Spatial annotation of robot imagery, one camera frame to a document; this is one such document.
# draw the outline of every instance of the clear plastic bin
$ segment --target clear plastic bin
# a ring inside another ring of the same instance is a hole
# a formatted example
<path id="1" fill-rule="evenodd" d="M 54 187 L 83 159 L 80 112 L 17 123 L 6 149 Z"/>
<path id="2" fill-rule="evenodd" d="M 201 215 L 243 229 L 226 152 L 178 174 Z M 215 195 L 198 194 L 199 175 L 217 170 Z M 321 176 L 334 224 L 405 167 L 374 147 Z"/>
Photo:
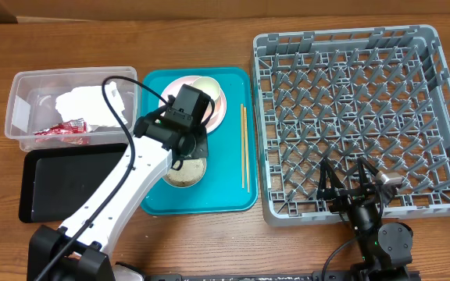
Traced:
<path id="1" fill-rule="evenodd" d="M 137 71 L 129 66 L 89 67 L 77 69 L 50 69 L 17 73 L 13 79 L 6 108 L 5 135 L 20 142 L 23 151 L 75 146 L 61 141 L 64 137 L 89 137 L 89 144 L 127 142 L 120 127 L 99 127 L 90 133 L 35 136 L 34 132 L 48 129 L 62 122 L 55 109 L 55 100 L 75 87 L 100 86 L 112 75 L 137 79 Z M 133 131 L 138 110 L 137 85 L 115 80 L 123 99 L 127 128 Z"/>

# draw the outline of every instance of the wooden stick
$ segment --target wooden stick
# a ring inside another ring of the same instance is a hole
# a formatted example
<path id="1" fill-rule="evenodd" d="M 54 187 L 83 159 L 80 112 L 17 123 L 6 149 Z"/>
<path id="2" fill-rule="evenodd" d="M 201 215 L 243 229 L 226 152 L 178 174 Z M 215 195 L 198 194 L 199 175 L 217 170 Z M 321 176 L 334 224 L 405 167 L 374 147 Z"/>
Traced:
<path id="1" fill-rule="evenodd" d="M 244 188 L 244 105 L 241 104 L 241 171 L 242 188 Z"/>
<path id="2" fill-rule="evenodd" d="M 246 179 L 248 180 L 248 193 L 250 192 L 249 186 L 249 152 L 248 152 L 248 114 L 246 113 L 246 107 L 244 107 L 244 145 L 246 147 Z"/>

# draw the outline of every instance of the red package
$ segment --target red package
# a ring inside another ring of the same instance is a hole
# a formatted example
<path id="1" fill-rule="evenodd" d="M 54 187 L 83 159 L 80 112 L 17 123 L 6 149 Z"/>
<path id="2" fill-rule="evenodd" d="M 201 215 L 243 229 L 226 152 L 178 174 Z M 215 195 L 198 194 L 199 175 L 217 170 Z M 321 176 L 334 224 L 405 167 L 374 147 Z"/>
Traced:
<path id="1" fill-rule="evenodd" d="M 35 132 L 35 136 L 52 136 L 61 134 L 73 134 L 73 133 L 87 133 L 88 127 L 84 119 L 70 120 L 68 122 L 57 124 L 49 129 Z M 89 137 L 53 137 L 53 138 L 38 138 L 36 142 L 49 141 L 56 139 L 69 144 L 88 144 L 90 142 Z"/>

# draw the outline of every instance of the gray dish rack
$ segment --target gray dish rack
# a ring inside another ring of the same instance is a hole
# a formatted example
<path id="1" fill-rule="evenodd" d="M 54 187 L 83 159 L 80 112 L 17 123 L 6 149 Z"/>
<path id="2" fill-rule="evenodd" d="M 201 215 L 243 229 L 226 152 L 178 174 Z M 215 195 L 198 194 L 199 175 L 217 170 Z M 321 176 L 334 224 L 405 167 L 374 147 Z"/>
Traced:
<path id="1" fill-rule="evenodd" d="M 384 217 L 450 215 L 450 75 L 433 27 L 260 34 L 252 58 L 267 223 L 340 220 L 316 199 L 324 157 L 346 188 L 359 156 L 402 174 Z"/>

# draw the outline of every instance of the blue tray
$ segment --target blue tray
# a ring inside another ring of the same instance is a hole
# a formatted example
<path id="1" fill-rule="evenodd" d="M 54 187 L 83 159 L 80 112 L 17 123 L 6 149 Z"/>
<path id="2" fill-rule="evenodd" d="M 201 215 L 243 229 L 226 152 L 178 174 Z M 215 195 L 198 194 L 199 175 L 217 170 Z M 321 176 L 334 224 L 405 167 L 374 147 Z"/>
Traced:
<path id="1" fill-rule="evenodd" d="M 192 187 L 171 187 L 160 180 L 148 192 L 141 207 L 151 215 L 182 215 L 205 212 L 244 211 L 258 198 L 255 134 L 249 77 L 237 67 L 156 70 L 143 83 L 158 93 L 174 80 L 189 75 L 216 79 L 227 97 L 223 122 L 208 135 L 209 157 L 202 179 Z M 147 91 L 139 99 L 141 115 L 158 107 L 159 100 Z M 241 179 L 241 103 L 248 109 L 249 172 L 251 193 Z"/>

